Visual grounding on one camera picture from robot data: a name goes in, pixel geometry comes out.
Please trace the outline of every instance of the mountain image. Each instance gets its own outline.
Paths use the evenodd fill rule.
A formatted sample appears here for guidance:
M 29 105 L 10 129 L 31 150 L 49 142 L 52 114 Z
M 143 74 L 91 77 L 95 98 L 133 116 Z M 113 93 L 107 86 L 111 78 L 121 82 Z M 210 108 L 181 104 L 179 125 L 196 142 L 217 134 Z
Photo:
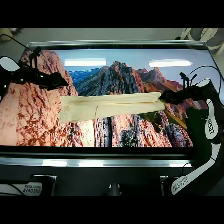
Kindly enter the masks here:
M 29 52 L 22 61 L 29 64 Z M 60 96 L 100 96 L 132 94 L 172 89 L 182 85 L 167 80 L 158 68 L 135 70 L 115 61 L 86 71 L 66 71 L 55 51 L 42 50 L 38 69 L 60 72 L 68 86 L 47 91 L 26 83 L 10 86 L 0 105 L 0 144 L 67 147 L 192 147 L 185 118 L 186 108 L 207 108 L 204 102 L 185 100 L 181 105 L 166 104 L 164 111 L 120 115 L 82 122 L 60 123 Z

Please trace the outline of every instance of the screen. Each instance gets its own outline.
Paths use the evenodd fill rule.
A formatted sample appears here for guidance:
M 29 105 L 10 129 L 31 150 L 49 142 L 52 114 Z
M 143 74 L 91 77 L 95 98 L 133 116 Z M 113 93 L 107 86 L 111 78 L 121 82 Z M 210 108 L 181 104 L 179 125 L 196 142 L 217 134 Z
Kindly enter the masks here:
M 29 53 L 22 61 L 29 64 Z M 119 115 L 77 123 L 60 123 L 60 96 L 101 96 L 178 91 L 180 72 L 188 75 L 202 65 L 216 66 L 207 50 L 74 49 L 42 50 L 38 69 L 60 72 L 69 84 L 56 90 L 32 83 L 11 83 L 0 104 L 0 144 L 65 147 L 192 147 L 186 109 L 207 109 L 203 101 L 166 104 L 153 113 Z M 189 75 L 193 83 L 210 78 L 219 90 L 220 75 L 201 68 Z M 224 102 L 223 81 L 220 99 Z

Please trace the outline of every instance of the sky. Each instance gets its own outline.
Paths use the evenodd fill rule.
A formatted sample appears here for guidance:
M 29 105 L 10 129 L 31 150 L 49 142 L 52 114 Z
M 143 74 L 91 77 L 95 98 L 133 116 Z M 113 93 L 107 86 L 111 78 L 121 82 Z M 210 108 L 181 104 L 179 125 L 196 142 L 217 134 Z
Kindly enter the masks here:
M 184 59 L 192 63 L 191 66 L 182 67 L 161 67 L 160 71 L 168 80 L 178 81 L 182 84 L 180 72 L 188 75 L 192 70 L 201 65 L 215 66 L 211 55 L 207 50 L 194 49 L 74 49 L 74 50 L 56 50 L 62 63 L 65 59 L 80 59 L 80 58 L 106 58 L 107 66 L 111 66 L 114 61 L 124 62 L 127 66 L 134 69 L 146 68 L 148 71 L 152 70 L 149 66 L 151 60 L 162 59 Z M 96 67 L 82 66 L 82 67 L 65 67 L 66 70 L 77 71 L 87 70 Z M 218 91 L 220 76 L 213 68 L 201 68 L 195 72 L 198 76 L 194 82 L 199 82 L 205 78 L 210 78 Z M 220 99 L 224 103 L 224 82 L 222 81 L 222 88 L 220 92 Z

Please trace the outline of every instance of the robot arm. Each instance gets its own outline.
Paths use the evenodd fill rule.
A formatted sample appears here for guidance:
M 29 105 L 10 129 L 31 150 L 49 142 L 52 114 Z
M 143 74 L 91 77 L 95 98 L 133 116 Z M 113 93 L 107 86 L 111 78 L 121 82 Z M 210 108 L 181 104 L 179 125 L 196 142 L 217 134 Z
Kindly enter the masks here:
M 173 195 L 177 194 L 188 184 L 197 178 L 203 178 L 205 171 L 211 168 L 217 161 L 218 156 L 222 156 L 220 153 L 223 142 L 223 130 L 224 130 L 224 106 L 220 102 L 219 94 L 214 88 L 210 79 L 205 79 L 194 86 L 188 86 L 179 92 L 173 92 L 171 90 L 165 91 L 160 100 L 167 103 L 179 104 L 183 100 L 192 98 L 194 101 L 204 100 L 209 109 L 209 115 L 205 123 L 205 135 L 211 142 L 212 153 L 208 162 L 200 166 L 193 172 L 186 176 L 181 176 L 176 179 L 171 186 L 171 192 Z

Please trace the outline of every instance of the folded cloth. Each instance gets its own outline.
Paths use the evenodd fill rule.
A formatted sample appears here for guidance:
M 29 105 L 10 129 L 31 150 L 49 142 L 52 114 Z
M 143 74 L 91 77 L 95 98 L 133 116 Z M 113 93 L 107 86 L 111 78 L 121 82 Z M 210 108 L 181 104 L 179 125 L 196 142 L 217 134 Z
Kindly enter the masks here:
M 61 96 L 60 122 L 78 122 L 115 115 L 164 110 L 161 93 L 135 93 L 105 96 Z

